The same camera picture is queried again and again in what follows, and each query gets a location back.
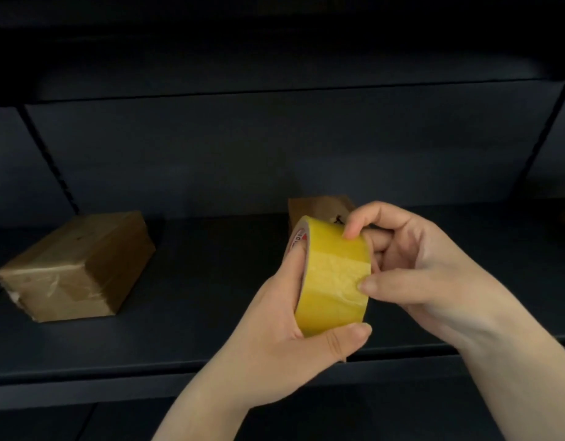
shelf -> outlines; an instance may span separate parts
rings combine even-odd
[[[542,218],[557,207],[412,210],[437,222],[565,342],[565,230]],[[0,293],[0,385],[198,371],[275,272],[288,236],[285,214],[152,221],[149,229],[158,250],[115,317],[37,324]],[[0,231],[1,258],[43,233]],[[451,353],[398,306],[371,302],[366,320],[373,335],[354,360]]]

brown package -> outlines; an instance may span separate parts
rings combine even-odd
[[[327,222],[345,224],[346,218],[356,207],[345,195],[314,196],[311,198],[289,198],[288,216],[290,231],[303,215],[308,215]]]
[[[37,322],[116,314],[154,253],[140,212],[77,216],[0,268]]]

packing tape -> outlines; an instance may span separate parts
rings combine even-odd
[[[361,236],[346,240],[343,231],[338,224],[304,216],[286,246],[288,252],[299,241],[307,241],[305,273],[295,311],[305,336],[364,318],[368,297],[357,285],[371,273],[370,252]]]

shelving unit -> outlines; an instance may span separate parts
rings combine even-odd
[[[555,219],[561,206],[541,200],[411,210],[438,223],[565,343],[565,229]],[[0,293],[0,405],[14,406],[16,393],[25,399],[31,390],[41,391],[35,405],[178,393],[276,271],[287,220],[271,214],[149,222],[157,252],[115,317],[37,324]],[[0,251],[17,251],[43,232],[0,233]],[[398,306],[371,301],[366,320],[374,328],[367,346],[315,383],[465,374],[451,348]]]

